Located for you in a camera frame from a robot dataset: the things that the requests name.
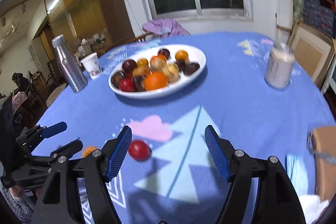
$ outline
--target ceiling light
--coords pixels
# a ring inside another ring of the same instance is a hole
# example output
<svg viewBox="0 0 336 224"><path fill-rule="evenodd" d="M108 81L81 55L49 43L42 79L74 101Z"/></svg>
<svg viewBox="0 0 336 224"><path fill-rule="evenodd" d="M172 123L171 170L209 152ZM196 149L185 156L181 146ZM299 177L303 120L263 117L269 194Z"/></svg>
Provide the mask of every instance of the ceiling light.
<svg viewBox="0 0 336 224"><path fill-rule="evenodd" d="M56 4L59 2L60 0L54 0L54 2L52 3L52 5L49 7L49 9L48 9L48 14L50 14L50 11L52 10L52 9L54 9L55 8L55 6L56 6Z"/></svg>

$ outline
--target paper cup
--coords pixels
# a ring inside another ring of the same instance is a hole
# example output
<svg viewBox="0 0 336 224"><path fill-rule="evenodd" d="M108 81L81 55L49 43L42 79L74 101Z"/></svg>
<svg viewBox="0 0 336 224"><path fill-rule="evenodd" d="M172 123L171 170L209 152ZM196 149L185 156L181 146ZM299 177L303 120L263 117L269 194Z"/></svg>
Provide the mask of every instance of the paper cup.
<svg viewBox="0 0 336 224"><path fill-rule="evenodd" d="M89 73L91 79L99 77L102 73L101 66L99 64L98 55L96 52L88 55L81 60L86 71Z"/></svg>

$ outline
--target white plate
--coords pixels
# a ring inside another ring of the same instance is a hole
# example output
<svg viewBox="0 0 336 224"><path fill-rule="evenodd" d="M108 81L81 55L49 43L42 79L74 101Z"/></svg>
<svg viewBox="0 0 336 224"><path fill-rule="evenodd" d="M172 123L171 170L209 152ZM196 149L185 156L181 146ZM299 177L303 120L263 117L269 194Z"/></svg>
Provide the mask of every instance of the white plate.
<svg viewBox="0 0 336 224"><path fill-rule="evenodd" d="M175 93L181 90L182 88L184 88L185 86L193 82L202 73L202 71L205 68L206 58L205 58L204 53L200 49L197 49L193 46L188 46L188 45L164 45L160 47L150 48L142 52L138 52L130 56L127 59L133 59L135 61L138 61L141 58L146 58L149 61L153 56L158 55L158 51L162 48L166 48L170 51L171 58L167 61L167 63L175 62L175 57L174 57L175 53L179 50L185 50L189 54L190 62L199 63L200 68L191 76L185 76L183 73L180 73L181 79L178 82L170 84L169 86L163 89L143 91L143 92L124 92L124 91L116 89L111 83L112 76L117 71L121 70L122 63L120 63L118 66L115 67L115 69L110 74L109 86L111 90L113 90L115 93L121 96L125 96L125 97L132 98L132 99L137 99L137 100L147 100L147 99L164 97L164 96L170 95L172 93Z"/></svg>

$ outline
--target silver bolt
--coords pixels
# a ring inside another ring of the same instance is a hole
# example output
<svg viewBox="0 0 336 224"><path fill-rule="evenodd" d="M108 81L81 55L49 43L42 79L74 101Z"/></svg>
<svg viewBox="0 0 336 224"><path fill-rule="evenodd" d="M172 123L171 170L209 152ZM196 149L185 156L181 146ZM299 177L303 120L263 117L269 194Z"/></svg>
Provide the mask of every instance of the silver bolt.
<svg viewBox="0 0 336 224"><path fill-rule="evenodd" d="M62 163L64 163L66 160L67 160L67 157L62 156L62 157L59 157L58 162L59 162L60 164L62 164Z"/></svg>
<svg viewBox="0 0 336 224"><path fill-rule="evenodd" d="M237 157L242 157L242 156L244 156L244 152L243 152L242 150L236 150L236 151L235 151L235 155L236 155Z"/></svg>
<svg viewBox="0 0 336 224"><path fill-rule="evenodd" d="M274 157L274 156L270 157L269 160L274 164L276 164L278 162L278 158Z"/></svg>
<svg viewBox="0 0 336 224"><path fill-rule="evenodd" d="M92 152L92 156L94 156L94 157L99 157L101 155L101 151L100 150L94 150L93 152Z"/></svg>

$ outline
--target blue tablecloth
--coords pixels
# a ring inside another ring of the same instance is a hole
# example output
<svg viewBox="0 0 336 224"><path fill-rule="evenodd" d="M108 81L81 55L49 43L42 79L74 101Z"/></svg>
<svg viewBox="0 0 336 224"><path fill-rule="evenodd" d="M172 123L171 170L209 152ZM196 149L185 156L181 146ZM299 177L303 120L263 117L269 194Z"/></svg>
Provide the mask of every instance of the blue tablecloth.
<svg viewBox="0 0 336 224"><path fill-rule="evenodd" d="M108 190L123 224L215 223L228 191L217 174L204 142L212 124L234 148L252 157L276 155L285 165L287 153L301 155L315 191L314 158L306 149L307 133L335 125L330 109L309 76L297 64L284 91L271 88L264 75L272 41L256 33L211 33L173 37L122 46L100 58L105 73L78 94L67 87L39 121L51 126L65 121L66 132L44 140L35 155L49 155L77 138L86 146L102 148L125 124L133 139L145 140L152 157L136 162L128 154ZM156 100L136 101L116 96L108 76L122 60L144 48L186 44L198 47L207 67L186 89ZM256 198L253 180L244 222L249 223ZM80 181L82 207L93 223Z"/></svg>

